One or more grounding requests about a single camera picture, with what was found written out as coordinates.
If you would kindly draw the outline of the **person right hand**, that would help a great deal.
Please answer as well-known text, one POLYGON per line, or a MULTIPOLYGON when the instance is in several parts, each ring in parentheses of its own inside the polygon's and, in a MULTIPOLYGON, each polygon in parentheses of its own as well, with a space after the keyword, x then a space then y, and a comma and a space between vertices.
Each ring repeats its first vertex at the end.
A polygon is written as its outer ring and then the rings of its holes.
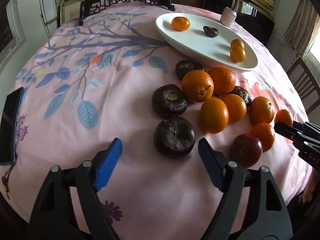
POLYGON ((319 181, 319 173, 313 168, 310 174, 308 183, 303 192, 303 196, 302 196, 303 204, 312 201, 312 198, 313 198, 312 194, 316 188, 318 181, 319 181))

